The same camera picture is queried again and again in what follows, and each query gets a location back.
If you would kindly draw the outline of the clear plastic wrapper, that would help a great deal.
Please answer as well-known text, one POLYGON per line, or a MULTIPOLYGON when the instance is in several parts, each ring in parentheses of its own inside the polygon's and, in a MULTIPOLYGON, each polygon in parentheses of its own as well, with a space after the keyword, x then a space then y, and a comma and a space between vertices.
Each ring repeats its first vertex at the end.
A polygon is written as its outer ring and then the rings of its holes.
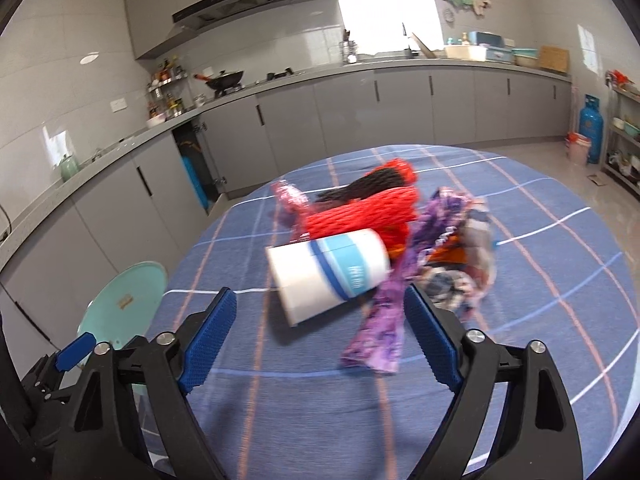
POLYGON ((497 265, 489 209, 473 198, 460 226, 428 257, 416 284, 436 308, 466 321, 495 283, 497 265))

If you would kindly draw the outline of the purple plastic wrapper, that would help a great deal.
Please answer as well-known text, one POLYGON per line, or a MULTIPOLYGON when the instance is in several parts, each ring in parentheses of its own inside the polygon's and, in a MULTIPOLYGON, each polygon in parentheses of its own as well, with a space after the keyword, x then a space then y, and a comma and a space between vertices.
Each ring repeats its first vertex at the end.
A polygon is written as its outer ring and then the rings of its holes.
POLYGON ((469 193, 439 188, 427 201, 410 229, 407 248, 378 285, 367 317, 343 351, 341 366, 365 367, 383 374, 398 371, 405 336, 404 295, 424 266, 419 261, 421 252, 460 226, 473 198, 469 193))

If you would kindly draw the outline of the red orange snack bag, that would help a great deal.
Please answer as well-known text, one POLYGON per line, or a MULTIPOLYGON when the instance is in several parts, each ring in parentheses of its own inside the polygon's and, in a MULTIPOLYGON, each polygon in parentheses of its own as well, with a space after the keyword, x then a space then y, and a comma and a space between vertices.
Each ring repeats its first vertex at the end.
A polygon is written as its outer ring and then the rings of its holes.
POLYGON ((435 264, 444 264, 448 266, 451 264, 454 266, 458 264, 463 266, 468 262, 468 255, 466 254, 466 248, 463 241, 463 237, 459 230, 453 230, 442 234, 434 247, 425 249, 421 252, 419 261, 422 264, 429 264, 434 266, 435 264))

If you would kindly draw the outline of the white blue paper cup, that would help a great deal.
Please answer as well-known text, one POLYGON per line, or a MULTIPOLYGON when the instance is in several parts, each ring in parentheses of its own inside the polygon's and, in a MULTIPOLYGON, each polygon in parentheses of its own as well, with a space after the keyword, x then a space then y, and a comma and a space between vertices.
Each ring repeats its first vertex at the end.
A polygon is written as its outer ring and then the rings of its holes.
POLYGON ((266 255, 291 326, 370 292, 390 272, 386 247, 371 229, 269 247, 266 255))

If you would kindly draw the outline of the pink plastic wrapper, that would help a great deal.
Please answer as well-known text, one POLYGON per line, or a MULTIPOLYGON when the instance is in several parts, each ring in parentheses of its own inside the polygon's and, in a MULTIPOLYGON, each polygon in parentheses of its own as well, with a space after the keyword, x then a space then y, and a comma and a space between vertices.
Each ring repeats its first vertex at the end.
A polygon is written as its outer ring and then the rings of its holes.
POLYGON ((311 214, 311 203, 307 196, 284 179, 273 182, 271 189, 282 209, 277 214, 279 222, 290 229, 292 242, 303 240, 307 236, 305 221, 311 214))

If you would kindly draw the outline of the grey kitchen cabinets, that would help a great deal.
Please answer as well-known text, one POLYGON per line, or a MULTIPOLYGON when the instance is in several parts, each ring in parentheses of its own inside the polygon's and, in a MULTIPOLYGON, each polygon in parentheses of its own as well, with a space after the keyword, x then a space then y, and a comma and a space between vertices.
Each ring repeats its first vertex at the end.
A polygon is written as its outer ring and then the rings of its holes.
POLYGON ((1 247, 1 316, 18 370, 76 334, 114 276, 175 269, 207 214, 174 131, 190 122, 222 192, 397 143, 487 145, 570 128, 567 76, 512 65, 406 61, 299 73, 209 102, 118 144, 47 192, 1 247))

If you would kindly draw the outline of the green ceramic pot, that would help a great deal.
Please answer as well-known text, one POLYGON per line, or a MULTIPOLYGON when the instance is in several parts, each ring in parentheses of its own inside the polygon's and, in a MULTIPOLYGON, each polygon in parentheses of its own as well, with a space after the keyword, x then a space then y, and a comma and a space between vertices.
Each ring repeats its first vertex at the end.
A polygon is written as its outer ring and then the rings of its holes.
POLYGON ((75 174, 80 171, 78 161, 73 154, 65 154, 61 161, 58 163, 58 170, 60 170, 61 179, 63 182, 70 180, 75 174))

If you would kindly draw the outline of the spice rack with bottles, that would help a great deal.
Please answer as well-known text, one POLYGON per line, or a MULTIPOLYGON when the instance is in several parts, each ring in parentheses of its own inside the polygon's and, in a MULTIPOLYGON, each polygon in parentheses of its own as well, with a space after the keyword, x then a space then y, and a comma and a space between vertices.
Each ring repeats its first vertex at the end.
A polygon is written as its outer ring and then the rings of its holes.
POLYGON ((148 118, 146 126, 153 128, 182 115, 186 111, 183 93, 186 90, 188 72, 180 58, 164 58, 151 75, 146 87, 148 118))

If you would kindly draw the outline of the red foam fruit net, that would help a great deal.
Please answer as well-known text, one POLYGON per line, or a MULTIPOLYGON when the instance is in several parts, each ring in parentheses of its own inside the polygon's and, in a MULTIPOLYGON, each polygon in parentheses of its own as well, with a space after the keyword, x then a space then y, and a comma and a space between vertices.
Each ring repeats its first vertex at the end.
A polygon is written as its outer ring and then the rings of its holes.
POLYGON ((401 158, 394 158, 378 168, 381 167, 408 168, 414 173, 414 182, 345 205, 316 204, 314 201, 311 214, 305 221, 308 238, 318 240, 371 229, 382 240, 388 256, 392 260, 399 258, 408 244, 409 223, 416 220, 416 202, 419 199, 416 173, 401 158))

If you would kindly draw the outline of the metal storage shelf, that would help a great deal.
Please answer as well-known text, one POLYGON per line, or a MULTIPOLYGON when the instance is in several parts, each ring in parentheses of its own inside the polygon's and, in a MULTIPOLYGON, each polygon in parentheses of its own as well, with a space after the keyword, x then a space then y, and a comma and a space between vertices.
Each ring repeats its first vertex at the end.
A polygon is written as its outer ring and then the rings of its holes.
POLYGON ((602 169, 639 197, 639 86, 619 70, 605 73, 608 87, 602 169))

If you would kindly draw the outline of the white red plastic bucket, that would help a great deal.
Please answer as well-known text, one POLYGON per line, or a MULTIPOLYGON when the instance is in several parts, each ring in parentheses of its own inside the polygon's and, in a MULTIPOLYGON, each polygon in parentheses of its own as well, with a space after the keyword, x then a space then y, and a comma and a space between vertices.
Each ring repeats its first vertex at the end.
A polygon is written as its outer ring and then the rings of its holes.
POLYGON ((591 140, 577 132, 570 132, 566 137, 566 154, 568 160, 578 166, 586 166, 589 159, 591 140))

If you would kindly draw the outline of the black wok on stove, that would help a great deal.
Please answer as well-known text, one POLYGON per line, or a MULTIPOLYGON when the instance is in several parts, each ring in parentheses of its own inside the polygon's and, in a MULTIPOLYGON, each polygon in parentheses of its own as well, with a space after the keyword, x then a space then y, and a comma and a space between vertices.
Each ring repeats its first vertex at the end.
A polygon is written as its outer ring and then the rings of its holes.
POLYGON ((205 76, 204 74, 194 74, 193 78, 203 81, 204 84, 214 92, 216 99, 226 96, 230 90, 240 88, 244 72, 235 70, 234 72, 226 72, 222 70, 217 76, 205 76))

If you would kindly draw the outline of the blue gas cylinder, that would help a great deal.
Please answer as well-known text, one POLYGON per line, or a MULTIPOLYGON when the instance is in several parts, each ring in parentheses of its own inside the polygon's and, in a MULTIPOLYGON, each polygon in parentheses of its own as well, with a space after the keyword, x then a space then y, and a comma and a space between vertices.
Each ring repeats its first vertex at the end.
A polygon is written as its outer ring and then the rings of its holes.
POLYGON ((578 132, 590 142, 588 162, 600 162, 604 120, 600 113, 600 100, 596 96, 585 95, 585 105, 579 113, 578 132))

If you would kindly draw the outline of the cardboard box on counter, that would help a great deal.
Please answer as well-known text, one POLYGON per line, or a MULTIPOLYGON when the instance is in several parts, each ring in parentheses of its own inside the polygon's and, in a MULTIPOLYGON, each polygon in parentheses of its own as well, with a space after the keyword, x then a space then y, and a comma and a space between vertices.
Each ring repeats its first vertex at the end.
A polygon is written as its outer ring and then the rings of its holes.
POLYGON ((570 51, 558 47, 541 46, 537 54, 538 68, 556 74, 570 72, 570 51))

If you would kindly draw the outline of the utensil holder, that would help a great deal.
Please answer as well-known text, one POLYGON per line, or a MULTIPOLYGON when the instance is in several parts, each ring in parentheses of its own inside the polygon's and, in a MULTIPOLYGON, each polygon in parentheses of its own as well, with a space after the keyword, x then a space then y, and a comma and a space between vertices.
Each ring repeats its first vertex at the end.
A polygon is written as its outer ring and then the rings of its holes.
POLYGON ((355 64, 358 62, 356 42, 350 39, 350 31, 347 29, 342 32, 340 48, 343 64, 355 64))

